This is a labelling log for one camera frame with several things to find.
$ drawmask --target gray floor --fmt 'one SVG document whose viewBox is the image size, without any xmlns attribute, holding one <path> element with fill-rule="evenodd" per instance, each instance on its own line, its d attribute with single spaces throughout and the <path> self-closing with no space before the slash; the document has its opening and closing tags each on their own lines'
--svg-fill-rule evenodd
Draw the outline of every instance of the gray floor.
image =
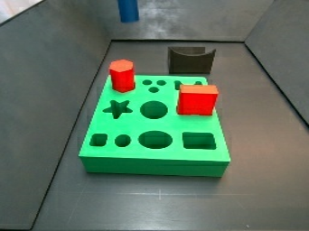
<svg viewBox="0 0 309 231">
<path fill-rule="evenodd" d="M 216 48 L 209 83 L 231 163 L 221 179 L 86 174 L 77 158 L 109 61 L 167 74 L 167 46 Z M 112 42 L 34 230 L 309 229 L 309 133 L 239 43 Z"/>
</svg>

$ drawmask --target green shape sorter board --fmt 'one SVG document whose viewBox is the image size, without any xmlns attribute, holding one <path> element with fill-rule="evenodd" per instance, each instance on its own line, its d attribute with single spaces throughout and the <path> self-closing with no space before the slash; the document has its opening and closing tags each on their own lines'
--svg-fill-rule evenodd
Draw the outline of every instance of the green shape sorter board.
<svg viewBox="0 0 309 231">
<path fill-rule="evenodd" d="M 180 84 L 203 77 L 134 75 L 134 89 L 118 93 L 109 76 L 80 148 L 86 172 L 220 177 L 228 149 L 216 111 L 177 115 Z"/>
</svg>

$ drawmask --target blue cylinder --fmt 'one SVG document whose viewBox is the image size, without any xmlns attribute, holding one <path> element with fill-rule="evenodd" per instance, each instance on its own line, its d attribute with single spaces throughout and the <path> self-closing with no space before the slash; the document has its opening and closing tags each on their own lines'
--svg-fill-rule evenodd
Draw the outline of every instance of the blue cylinder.
<svg viewBox="0 0 309 231">
<path fill-rule="evenodd" d="M 139 21 L 137 0 L 117 0 L 120 22 L 132 23 Z"/>
</svg>

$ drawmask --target small circular hole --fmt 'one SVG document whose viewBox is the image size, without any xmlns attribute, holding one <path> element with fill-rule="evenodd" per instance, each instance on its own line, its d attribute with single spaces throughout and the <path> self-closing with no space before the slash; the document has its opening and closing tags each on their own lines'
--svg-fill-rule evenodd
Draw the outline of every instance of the small circular hole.
<svg viewBox="0 0 309 231">
<path fill-rule="evenodd" d="M 143 85 L 151 85 L 151 84 L 152 84 L 152 81 L 147 79 L 147 80 L 144 80 L 141 83 L 143 83 Z"/>
<path fill-rule="evenodd" d="M 159 91 L 159 88 L 156 88 L 156 87 L 149 88 L 149 92 L 156 93 L 157 91 Z"/>
<path fill-rule="evenodd" d="M 159 101 L 148 101 L 141 105 L 140 113 L 148 119 L 159 119 L 167 114 L 167 106 Z"/>
<path fill-rule="evenodd" d="M 157 81 L 156 81 L 156 84 L 157 84 L 159 86 L 164 86 L 164 85 L 165 85 L 165 82 L 164 82 L 163 80 L 157 80 Z"/>
<path fill-rule="evenodd" d="M 114 144 L 117 147 L 122 148 L 129 145 L 129 136 L 126 134 L 121 134 L 114 139 Z"/>
<path fill-rule="evenodd" d="M 139 143 L 145 148 L 160 149 L 171 145 L 172 138 L 167 133 L 160 131 L 149 131 L 140 135 Z"/>
</svg>

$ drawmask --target red block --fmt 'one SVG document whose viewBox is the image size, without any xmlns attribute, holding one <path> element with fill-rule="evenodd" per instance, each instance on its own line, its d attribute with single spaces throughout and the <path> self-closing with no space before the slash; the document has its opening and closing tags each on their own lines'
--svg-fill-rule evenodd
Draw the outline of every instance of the red block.
<svg viewBox="0 0 309 231">
<path fill-rule="evenodd" d="M 179 86 L 179 115 L 209 116 L 216 103 L 215 85 L 180 85 Z"/>
<path fill-rule="evenodd" d="M 109 65 L 112 89 L 126 92 L 134 89 L 133 64 L 128 60 L 116 60 Z"/>
</svg>

